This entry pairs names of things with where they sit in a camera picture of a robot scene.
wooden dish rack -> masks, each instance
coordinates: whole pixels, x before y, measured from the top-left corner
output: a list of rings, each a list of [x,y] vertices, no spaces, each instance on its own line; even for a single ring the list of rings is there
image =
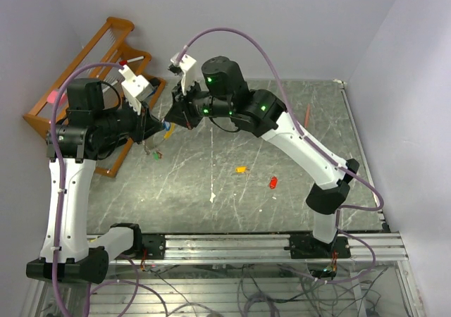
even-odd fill
[[[125,39],[133,31],[135,25],[132,22],[125,19],[110,17],[106,19],[105,24],[100,30],[93,36],[93,38],[87,43],[82,51],[75,57],[72,63],[63,71],[58,77],[55,83],[47,90],[47,92],[39,99],[39,101],[33,106],[33,108],[26,113],[23,118],[36,130],[36,132],[42,137],[46,138],[47,132],[50,129],[50,114],[52,104],[47,102],[47,97],[50,93],[58,89],[66,78],[77,68],[87,65],[88,63],[96,62],[119,62],[123,60],[130,60],[143,56],[142,60],[132,62],[129,67],[136,75],[142,74],[146,79],[150,80],[154,76],[144,73],[144,69],[152,59],[152,56],[146,51],[138,51],[129,46]],[[97,77],[100,80],[107,82],[121,81],[122,76],[111,67],[96,67],[91,70],[86,70],[80,77]],[[160,85],[155,91],[152,97],[149,107],[152,109],[158,100],[161,92],[163,91],[166,81],[159,78]],[[68,105],[60,106],[57,120],[60,120],[66,114]],[[102,168],[97,166],[96,173],[114,178],[118,173],[125,157],[127,156],[133,141],[129,139],[127,143],[122,147],[121,152],[116,157],[111,168]]]

pink object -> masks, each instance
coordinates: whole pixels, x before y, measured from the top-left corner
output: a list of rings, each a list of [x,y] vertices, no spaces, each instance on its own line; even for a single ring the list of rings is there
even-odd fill
[[[54,104],[57,96],[58,90],[52,90],[49,96],[47,97],[47,102],[49,102],[50,104]],[[64,93],[63,96],[61,97],[61,100],[59,100],[58,107],[61,106],[62,104],[65,104],[67,100],[68,96],[66,93]]]

